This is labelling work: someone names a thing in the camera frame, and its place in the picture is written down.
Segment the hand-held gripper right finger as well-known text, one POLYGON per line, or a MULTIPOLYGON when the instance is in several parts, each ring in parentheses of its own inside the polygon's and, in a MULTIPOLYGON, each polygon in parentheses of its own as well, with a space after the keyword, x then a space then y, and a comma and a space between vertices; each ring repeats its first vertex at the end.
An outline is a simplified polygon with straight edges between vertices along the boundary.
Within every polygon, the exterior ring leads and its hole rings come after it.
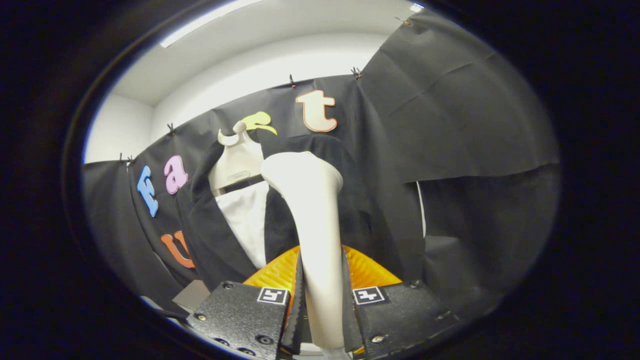
POLYGON ((355 358, 401 358, 461 328, 460 317, 421 280, 402 281, 360 251, 342 249, 344 344, 355 358))

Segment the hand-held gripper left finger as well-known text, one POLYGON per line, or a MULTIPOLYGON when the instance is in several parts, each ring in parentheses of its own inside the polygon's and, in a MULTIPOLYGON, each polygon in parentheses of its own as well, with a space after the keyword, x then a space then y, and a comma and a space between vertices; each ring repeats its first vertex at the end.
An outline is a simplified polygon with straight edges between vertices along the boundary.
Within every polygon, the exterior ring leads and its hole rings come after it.
POLYGON ((300 248, 279 255, 244 282, 221 282, 186 322, 202 336, 265 360, 301 351, 304 274, 300 248))

